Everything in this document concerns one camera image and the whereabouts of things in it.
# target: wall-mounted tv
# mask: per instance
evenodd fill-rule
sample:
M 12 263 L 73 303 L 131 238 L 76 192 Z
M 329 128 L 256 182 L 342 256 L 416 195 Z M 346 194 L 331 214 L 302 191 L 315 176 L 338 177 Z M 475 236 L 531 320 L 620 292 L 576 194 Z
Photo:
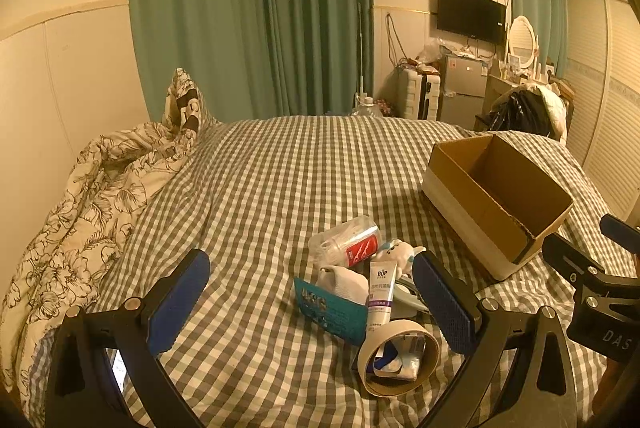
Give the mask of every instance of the wall-mounted tv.
M 500 45 L 504 43 L 506 9 L 493 0 L 438 0 L 436 26 Z

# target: checkered bedspread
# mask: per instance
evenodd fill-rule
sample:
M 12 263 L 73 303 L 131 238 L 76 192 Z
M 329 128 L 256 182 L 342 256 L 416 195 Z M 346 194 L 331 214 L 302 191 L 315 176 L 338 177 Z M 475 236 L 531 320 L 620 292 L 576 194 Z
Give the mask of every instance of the checkered bedspread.
M 632 276 L 631 257 L 600 235 L 598 221 L 609 210 L 571 154 L 543 137 L 499 134 L 573 196 L 561 234 L 609 272 Z M 429 326 L 442 350 L 429 382 L 398 398 L 373 398 L 350 370 L 356 348 L 298 311 L 293 278 L 316 278 L 306 248 L 313 233 L 366 214 L 384 238 L 434 251 L 479 296 L 525 312 L 549 304 L 566 327 L 572 290 L 541 257 L 488 286 L 428 213 L 420 181 L 433 143 L 469 135 L 448 124 L 402 119 L 293 117 L 212 125 L 140 217 L 92 310 L 143 296 L 189 248 L 201 248 L 212 264 L 209 283 L 161 362 L 206 426 L 415 426 L 462 357 Z M 584 418 L 604 358 L 568 344 L 578 416 Z M 48 367 L 50 345 L 49 337 L 36 358 L 32 411 L 44 406 L 44 380 L 38 378 Z M 497 399 L 509 363 L 506 355 L 480 418 Z M 130 386 L 125 396 L 135 419 L 150 425 Z

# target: plastic container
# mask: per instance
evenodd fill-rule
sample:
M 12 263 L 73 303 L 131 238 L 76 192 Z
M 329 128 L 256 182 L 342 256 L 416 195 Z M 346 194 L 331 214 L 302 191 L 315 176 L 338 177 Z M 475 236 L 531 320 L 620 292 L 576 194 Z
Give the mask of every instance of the plastic container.
M 309 258 L 316 267 L 351 267 L 378 251 L 380 230 L 366 215 L 352 218 L 309 239 Z
M 353 111 L 352 116 L 370 116 L 372 118 L 382 118 L 380 107 L 373 102 L 373 98 L 366 96 Z

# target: tape roll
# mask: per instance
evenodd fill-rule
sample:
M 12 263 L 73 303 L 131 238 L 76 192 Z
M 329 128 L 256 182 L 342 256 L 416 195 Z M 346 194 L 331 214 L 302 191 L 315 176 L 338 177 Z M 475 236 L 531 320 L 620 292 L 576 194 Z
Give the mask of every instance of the tape roll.
M 385 378 L 376 378 L 367 375 L 367 365 L 375 356 L 378 348 L 402 334 L 419 332 L 424 335 L 424 354 L 420 364 L 418 378 L 415 381 L 401 382 L 390 381 Z M 358 374 L 367 392 L 378 397 L 395 397 L 406 394 L 414 388 L 418 388 L 433 373 L 440 358 L 440 345 L 425 328 L 411 320 L 393 320 L 387 324 L 380 325 L 373 332 L 368 332 L 364 343 L 360 347 L 358 354 Z

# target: cardboard box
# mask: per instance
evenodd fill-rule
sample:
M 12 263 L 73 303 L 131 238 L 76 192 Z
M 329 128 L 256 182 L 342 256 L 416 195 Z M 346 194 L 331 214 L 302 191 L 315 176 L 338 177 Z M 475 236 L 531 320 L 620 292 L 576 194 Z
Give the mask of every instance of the cardboard box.
M 526 264 L 574 204 L 495 134 L 436 143 L 422 191 L 496 280 Z

